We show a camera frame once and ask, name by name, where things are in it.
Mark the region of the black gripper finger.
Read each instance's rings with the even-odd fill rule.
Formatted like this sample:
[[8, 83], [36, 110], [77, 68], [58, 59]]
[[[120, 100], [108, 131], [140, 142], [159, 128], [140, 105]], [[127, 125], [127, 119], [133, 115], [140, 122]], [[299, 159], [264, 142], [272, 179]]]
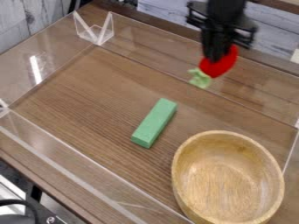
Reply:
[[228, 27], [219, 28], [219, 59], [229, 52], [229, 47], [233, 42], [233, 30]]
[[201, 29], [201, 48], [203, 48], [203, 54], [204, 57], [211, 61], [217, 61], [217, 50], [215, 48], [215, 32], [208, 29]]

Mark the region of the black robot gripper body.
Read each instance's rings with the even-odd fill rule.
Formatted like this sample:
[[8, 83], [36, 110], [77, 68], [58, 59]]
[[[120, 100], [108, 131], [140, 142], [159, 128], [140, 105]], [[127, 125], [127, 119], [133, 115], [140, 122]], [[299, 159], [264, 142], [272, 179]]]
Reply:
[[187, 23], [215, 32], [215, 46], [219, 44], [220, 27], [233, 30], [233, 42], [244, 48], [252, 46], [257, 26], [245, 15], [248, 0], [189, 0], [187, 3]]

